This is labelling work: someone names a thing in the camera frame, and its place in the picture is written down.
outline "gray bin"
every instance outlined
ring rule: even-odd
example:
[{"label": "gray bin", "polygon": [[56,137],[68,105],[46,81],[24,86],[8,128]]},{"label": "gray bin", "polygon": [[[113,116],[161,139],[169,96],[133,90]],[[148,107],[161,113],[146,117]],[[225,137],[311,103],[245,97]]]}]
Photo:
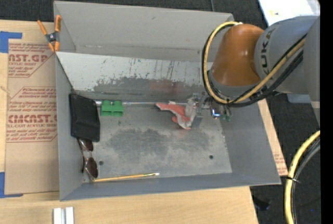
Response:
[{"label": "gray bin", "polygon": [[[154,105],[186,103],[205,91],[203,46],[231,14],[59,1],[54,14],[62,17],[56,54],[60,200],[280,184],[257,104],[232,109],[230,122],[203,110],[200,125],[190,130]],[[122,117],[100,116],[92,153],[100,177],[160,175],[90,183],[70,135],[70,93],[124,102]]]}]

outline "black object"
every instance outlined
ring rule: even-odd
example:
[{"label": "black object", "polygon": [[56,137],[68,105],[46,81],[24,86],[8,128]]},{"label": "black object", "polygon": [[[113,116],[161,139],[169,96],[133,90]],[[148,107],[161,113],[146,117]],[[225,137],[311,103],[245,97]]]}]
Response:
[{"label": "black object", "polygon": [[99,142],[100,121],[96,102],[79,95],[69,95],[71,136]]},{"label": "black object", "polygon": [[271,206],[271,202],[267,202],[267,201],[264,201],[262,199],[259,199],[258,197],[256,196],[252,196],[253,198],[253,203],[254,203],[254,206],[258,209],[258,210],[261,210],[261,211],[265,211],[265,210],[268,210],[269,207]]}]

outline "blue tape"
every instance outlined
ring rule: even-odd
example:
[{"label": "blue tape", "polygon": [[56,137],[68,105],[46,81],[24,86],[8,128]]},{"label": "blue tape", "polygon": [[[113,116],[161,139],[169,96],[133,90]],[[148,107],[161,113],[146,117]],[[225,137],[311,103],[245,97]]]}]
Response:
[{"label": "blue tape", "polygon": [[0,53],[8,53],[9,39],[21,39],[22,33],[0,32]]},{"label": "blue tape", "polygon": [[0,199],[6,197],[19,197],[19,196],[22,196],[22,194],[5,195],[5,173],[0,172]]}]

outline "orange clamp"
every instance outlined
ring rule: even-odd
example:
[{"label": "orange clamp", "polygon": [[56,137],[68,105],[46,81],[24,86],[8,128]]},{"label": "orange clamp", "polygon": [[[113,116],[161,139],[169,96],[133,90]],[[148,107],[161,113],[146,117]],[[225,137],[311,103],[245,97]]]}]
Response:
[{"label": "orange clamp", "polygon": [[59,49],[60,49],[60,43],[58,42],[57,37],[61,30],[61,21],[62,21],[61,16],[57,15],[56,21],[55,21],[55,31],[52,34],[47,33],[44,25],[42,24],[42,22],[40,20],[37,21],[38,25],[41,28],[43,35],[45,35],[45,37],[48,41],[48,46],[50,47],[52,52],[59,51]]}]

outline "green block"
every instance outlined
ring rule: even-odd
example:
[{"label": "green block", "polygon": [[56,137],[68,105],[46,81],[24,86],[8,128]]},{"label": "green block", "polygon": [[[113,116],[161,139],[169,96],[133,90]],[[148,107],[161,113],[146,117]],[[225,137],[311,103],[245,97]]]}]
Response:
[{"label": "green block", "polygon": [[122,117],[124,114],[124,106],[120,100],[116,100],[113,103],[110,100],[104,100],[101,105],[101,116],[115,116]]}]

